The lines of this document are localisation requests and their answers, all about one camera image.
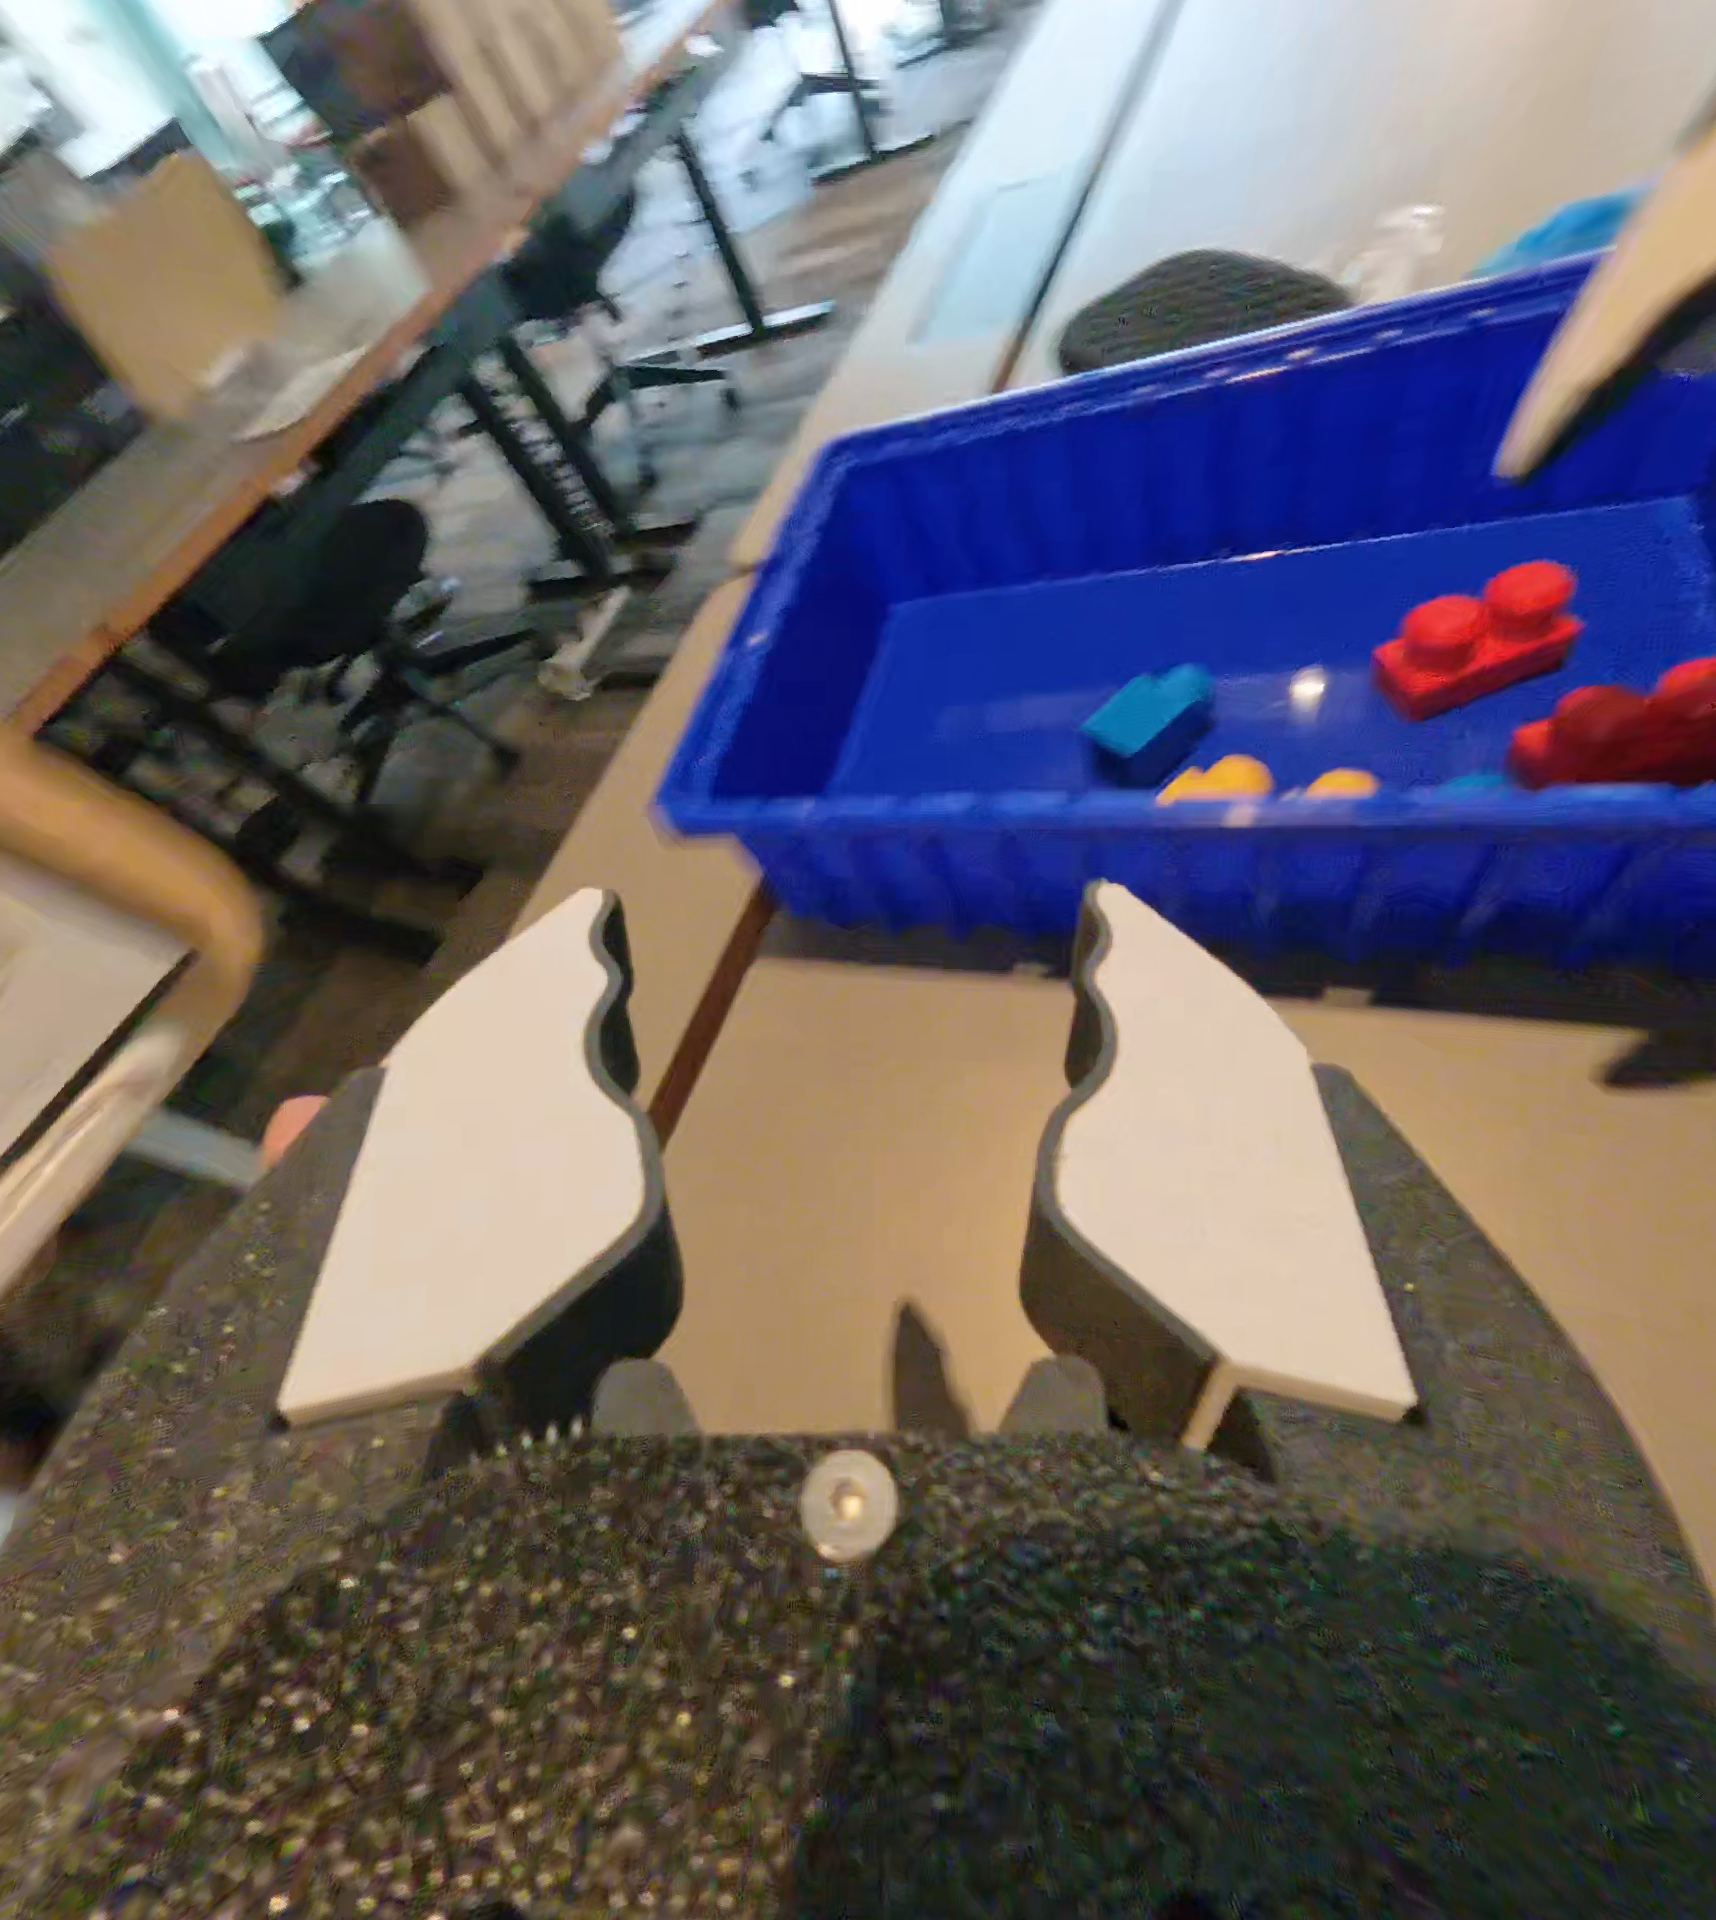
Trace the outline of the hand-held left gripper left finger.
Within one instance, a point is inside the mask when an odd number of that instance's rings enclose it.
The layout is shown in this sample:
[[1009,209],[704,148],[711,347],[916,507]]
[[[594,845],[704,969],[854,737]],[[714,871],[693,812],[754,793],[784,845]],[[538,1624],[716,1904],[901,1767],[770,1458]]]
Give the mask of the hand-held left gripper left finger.
[[458,1401],[573,1427],[669,1340],[683,1265],[631,991],[622,899],[582,887],[392,1047],[277,1390],[286,1427]]

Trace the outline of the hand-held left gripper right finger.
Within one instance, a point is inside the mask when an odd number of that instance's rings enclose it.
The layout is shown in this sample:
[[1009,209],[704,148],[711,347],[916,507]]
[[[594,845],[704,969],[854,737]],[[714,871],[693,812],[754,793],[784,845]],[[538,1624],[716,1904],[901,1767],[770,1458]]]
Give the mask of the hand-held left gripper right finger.
[[1247,1394],[1420,1406],[1308,1049],[1117,880],[1085,890],[1066,1091],[1038,1143],[1019,1303],[1110,1420],[1207,1451]]

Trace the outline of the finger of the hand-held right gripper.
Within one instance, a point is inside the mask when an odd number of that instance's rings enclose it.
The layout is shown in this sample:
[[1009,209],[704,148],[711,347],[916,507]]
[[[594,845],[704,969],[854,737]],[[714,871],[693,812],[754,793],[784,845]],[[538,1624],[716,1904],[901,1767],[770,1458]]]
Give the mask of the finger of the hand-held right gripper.
[[1716,108],[1589,272],[1521,390],[1493,474],[1540,472],[1702,331],[1716,331]]

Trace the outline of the pile of mega blocks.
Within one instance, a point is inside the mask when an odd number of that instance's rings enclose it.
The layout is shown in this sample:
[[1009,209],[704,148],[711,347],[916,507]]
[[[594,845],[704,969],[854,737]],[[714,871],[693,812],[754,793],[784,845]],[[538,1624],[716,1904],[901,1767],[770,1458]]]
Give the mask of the pile of mega blocks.
[[[1406,610],[1373,650],[1371,678],[1404,723],[1432,723],[1563,669],[1582,636],[1575,573],[1516,563],[1479,594]],[[1200,664],[1143,674],[1092,709],[1077,730],[1092,772],[1160,805],[1263,800],[1277,777],[1256,756],[1197,760],[1216,723],[1216,681]],[[1716,784],[1716,655],[1671,667],[1650,690],[1582,685],[1524,723],[1498,784]]]

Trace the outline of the blue plastic bin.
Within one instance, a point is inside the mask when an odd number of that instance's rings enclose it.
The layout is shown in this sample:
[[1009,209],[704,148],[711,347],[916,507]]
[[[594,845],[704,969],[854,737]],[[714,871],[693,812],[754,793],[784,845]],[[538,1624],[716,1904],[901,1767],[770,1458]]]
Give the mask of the blue plastic bin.
[[[1068,932],[1127,885],[1207,946],[1716,974],[1716,786],[1498,791],[1573,683],[1716,655],[1716,369],[1667,369],[1526,484],[1493,455],[1587,256],[1002,394],[822,448],[657,789],[793,915]],[[1547,678],[1432,723],[1373,688],[1406,610],[1575,573]],[[1200,664],[1200,763],[1099,779],[1080,721]]]

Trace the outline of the blue cloth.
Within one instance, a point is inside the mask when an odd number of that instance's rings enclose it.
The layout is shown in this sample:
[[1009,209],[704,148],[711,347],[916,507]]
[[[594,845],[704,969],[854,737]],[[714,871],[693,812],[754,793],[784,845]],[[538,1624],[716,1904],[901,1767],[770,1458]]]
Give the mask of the blue cloth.
[[1646,197],[1648,185],[1636,183],[1613,190],[1610,195],[1561,204],[1547,218],[1516,235],[1512,244],[1512,270],[1610,249]]

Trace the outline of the clear plastic bag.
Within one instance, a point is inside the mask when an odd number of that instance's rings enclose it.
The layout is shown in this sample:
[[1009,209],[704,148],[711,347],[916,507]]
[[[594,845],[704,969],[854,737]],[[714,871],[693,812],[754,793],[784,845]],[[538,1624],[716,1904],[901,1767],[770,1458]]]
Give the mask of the clear plastic bag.
[[1376,218],[1364,246],[1338,279],[1352,305],[1383,305],[1420,293],[1444,249],[1439,204],[1406,204]]

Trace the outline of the instruction sheet on white stand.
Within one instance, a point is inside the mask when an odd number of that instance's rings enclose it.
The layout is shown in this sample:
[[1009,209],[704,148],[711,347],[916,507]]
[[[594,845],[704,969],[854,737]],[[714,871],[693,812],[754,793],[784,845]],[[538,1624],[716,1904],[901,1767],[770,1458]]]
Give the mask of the instruction sheet on white stand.
[[237,1014],[237,866],[0,723],[0,1300]]

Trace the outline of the black mesh office chair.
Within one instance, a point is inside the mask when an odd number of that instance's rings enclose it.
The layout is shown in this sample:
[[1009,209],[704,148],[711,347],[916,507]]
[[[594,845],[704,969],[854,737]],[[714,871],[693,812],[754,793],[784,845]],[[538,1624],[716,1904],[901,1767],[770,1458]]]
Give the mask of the black mesh office chair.
[[1061,326],[1063,376],[1324,319],[1354,305],[1333,277],[1239,251],[1183,251],[1087,300]]

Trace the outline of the long wooden desk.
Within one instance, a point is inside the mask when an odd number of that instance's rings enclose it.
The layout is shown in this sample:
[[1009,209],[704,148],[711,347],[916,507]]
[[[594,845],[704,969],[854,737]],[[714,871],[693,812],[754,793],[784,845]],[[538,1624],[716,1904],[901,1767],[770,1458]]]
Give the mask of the long wooden desk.
[[246,366],[178,425],[153,425],[0,561],[0,732],[38,728],[277,491],[411,347],[509,256],[589,150],[742,5],[653,5],[559,117],[455,204],[366,223],[282,300]]

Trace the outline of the single cardboard box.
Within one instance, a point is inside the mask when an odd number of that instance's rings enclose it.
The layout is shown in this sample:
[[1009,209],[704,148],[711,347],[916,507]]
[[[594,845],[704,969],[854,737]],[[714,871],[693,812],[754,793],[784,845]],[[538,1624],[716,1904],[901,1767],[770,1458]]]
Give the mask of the single cardboard box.
[[195,413],[272,340],[286,300],[275,256],[200,155],[162,160],[45,258],[70,324],[146,422]]

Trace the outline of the row of cardboard boxes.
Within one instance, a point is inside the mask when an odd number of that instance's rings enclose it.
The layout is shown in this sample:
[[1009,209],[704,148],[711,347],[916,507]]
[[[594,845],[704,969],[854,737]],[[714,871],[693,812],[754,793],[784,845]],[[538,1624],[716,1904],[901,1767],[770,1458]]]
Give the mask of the row of cardboard boxes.
[[336,28],[357,108],[347,157],[399,225],[509,174],[540,131],[624,59],[606,2],[369,2]]

